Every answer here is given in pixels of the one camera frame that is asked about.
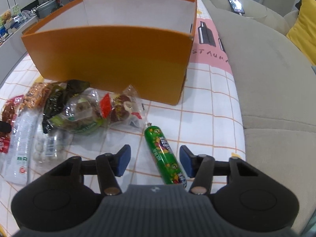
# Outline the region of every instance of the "green snack tube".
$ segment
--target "green snack tube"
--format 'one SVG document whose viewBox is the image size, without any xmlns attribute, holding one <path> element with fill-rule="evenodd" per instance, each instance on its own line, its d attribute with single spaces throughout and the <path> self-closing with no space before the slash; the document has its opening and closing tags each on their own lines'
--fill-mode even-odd
<svg viewBox="0 0 316 237">
<path fill-rule="evenodd" d="M 185 176 L 161 129 L 150 123 L 147 125 L 145 139 L 165 184 L 181 183 L 186 187 Z"/>
</svg>

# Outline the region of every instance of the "dark food package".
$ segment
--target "dark food package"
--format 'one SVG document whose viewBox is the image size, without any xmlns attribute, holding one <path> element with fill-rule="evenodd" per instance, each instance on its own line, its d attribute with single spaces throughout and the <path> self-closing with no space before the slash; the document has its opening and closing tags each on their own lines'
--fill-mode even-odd
<svg viewBox="0 0 316 237">
<path fill-rule="evenodd" d="M 63 112 L 48 120 L 54 127 L 76 134 L 89 134 L 100 127 L 104 119 L 100 113 L 99 96 L 95 90 L 91 95 L 70 98 Z"/>
<path fill-rule="evenodd" d="M 58 86 L 52 90 L 50 96 L 45 103 L 43 112 L 42 125 L 43 132 L 45 134 L 47 134 L 52 129 L 52 125 L 49 123 L 49 119 L 61 113 L 70 98 L 79 95 L 89 87 L 89 82 L 80 80 L 69 80 L 67 81 L 66 89 L 61 89 L 61 87 Z"/>
</svg>

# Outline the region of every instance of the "blue gripper pad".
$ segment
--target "blue gripper pad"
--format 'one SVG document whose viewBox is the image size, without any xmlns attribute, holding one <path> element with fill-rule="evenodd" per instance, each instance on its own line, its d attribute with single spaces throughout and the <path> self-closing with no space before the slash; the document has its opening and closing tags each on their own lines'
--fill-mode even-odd
<svg viewBox="0 0 316 237">
<path fill-rule="evenodd" d="M 180 147 L 179 157 L 180 157 L 180 162 L 181 162 L 186 174 L 188 175 L 188 177 L 194 178 L 195 177 L 195 173 L 194 173 L 194 170 L 193 170 L 193 167 L 192 167 L 191 158 L 184 151 L 182 146 Z"/>
<path fill-rule="evenodd" d="M 118 158 L 119 160 L 118 160 L 117 172 L 115 175 L 118 177 L 121 177 L 124 174 L 128 166 L 128 163 L 131 160 L 131 147 L 128 144 L 124 145 L 119 150 L 118 154 L 120 156 Z"/>
</svg>

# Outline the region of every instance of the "sofa cushion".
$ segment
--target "sofa cushion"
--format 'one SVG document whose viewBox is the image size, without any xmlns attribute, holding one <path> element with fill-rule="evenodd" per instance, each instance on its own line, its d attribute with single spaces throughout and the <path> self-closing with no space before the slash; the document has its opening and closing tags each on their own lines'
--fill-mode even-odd
<svg viewBox="0 0 316 237">
<path fill-rule="evenodd" d="M 247 162 L 297 196 L 300 209 L 292 229 L 300 233 L 316 208 L 316 134 L 247 129 L 245 142 Z"/>
<path fill-rule="evenodd" d="M 254 20 L 211 11 L 235 78 L 245 128 L 316 132 L 316 76 L 290 40 Z"/>
<path fill-rule="evenodd" d="M 302 0 L 300 14 L 286 37 L 316 65 L 316 0 Z"/>
<path fill-rule="evenodd" d="M 289 27 L 292 28 L 298 18 L 298 10 L 295 11 L 291 11 L 288 14 L 286 14 L 284 16 L 284 19 L 286 20 L 286 22 L 288 23 Z"/>
<path fill-rule="evenodd" d="M 218 9 L 231 11 L 228 0 L 210 0 L 213 5 Z M 275 11 L 270 10 L 266 6 L 257 3 L 253 0 L 239 0 L 244 8 L 245 14 L 243 17 L 252 18 L 279 33 L 286 35 L 290 30 L 289 25 L 285 19 L 277 14 Z"/>
</svg>

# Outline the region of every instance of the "white package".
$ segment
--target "white package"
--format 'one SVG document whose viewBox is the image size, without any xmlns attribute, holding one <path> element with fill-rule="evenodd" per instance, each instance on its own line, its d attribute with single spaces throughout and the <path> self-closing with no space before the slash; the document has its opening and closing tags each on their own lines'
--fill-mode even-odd
<svg viewBox="0 0 316 237">
<path fill-rule="evenodd" d="M 25 110 L 16 119 L 4 169 L 4 179 L 8 182 L 27 184 L 30 153 L 38 116 L 37 110 Z"/>
</svg>

